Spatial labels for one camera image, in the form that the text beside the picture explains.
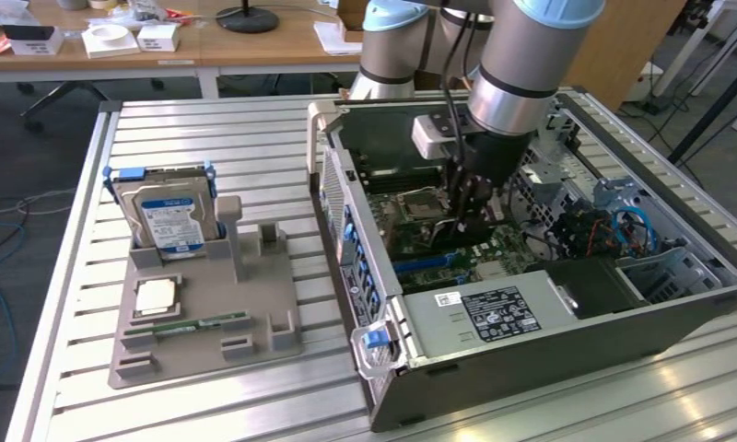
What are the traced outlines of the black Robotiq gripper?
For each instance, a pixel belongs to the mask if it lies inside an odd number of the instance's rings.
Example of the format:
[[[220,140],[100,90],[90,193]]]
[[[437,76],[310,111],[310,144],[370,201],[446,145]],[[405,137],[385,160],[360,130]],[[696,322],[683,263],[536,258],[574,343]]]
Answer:
[[[448,160],[448,203],[454,216],[477,214],[516,173],[532,133],[468,134]]]

